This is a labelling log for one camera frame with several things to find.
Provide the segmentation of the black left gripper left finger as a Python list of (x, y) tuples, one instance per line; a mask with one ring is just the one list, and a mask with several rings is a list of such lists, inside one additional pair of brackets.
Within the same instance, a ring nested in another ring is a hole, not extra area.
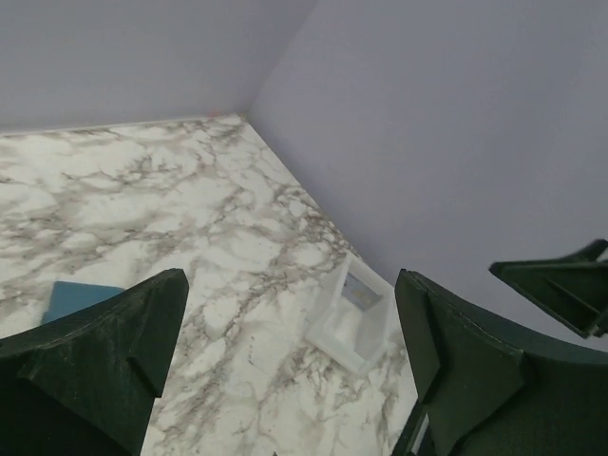
[(1, 341), (4, 455), (138, 455), (188, 296), (169, 269)]

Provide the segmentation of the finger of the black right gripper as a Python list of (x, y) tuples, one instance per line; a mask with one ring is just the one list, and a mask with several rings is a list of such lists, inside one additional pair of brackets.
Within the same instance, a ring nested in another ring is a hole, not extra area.
[(607, 334), (607, 241), (553, 259), (495, 262), (489, 272), (582, 338)]

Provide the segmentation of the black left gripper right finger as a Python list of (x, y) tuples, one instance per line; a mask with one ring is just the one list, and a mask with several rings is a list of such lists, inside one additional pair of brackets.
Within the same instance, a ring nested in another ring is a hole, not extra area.
[(604, 455), (607, 355), (400, 272), (395, 299), (439, 455)]

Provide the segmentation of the blue leather card holder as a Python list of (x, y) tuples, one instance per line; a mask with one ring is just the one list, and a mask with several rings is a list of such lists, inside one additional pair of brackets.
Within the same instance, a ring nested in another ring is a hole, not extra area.
[(46, 324), (120, 294), (120, 287), (56, 281), (53, 284), (47, 310), (41, 323)]

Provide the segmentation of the silver credit card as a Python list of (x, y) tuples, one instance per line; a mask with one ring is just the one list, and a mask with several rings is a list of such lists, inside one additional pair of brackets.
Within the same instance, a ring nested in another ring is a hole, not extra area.
[(362, 312), (373, 307), (382, 298), (353, 273), (347, 273), (341, 294)]

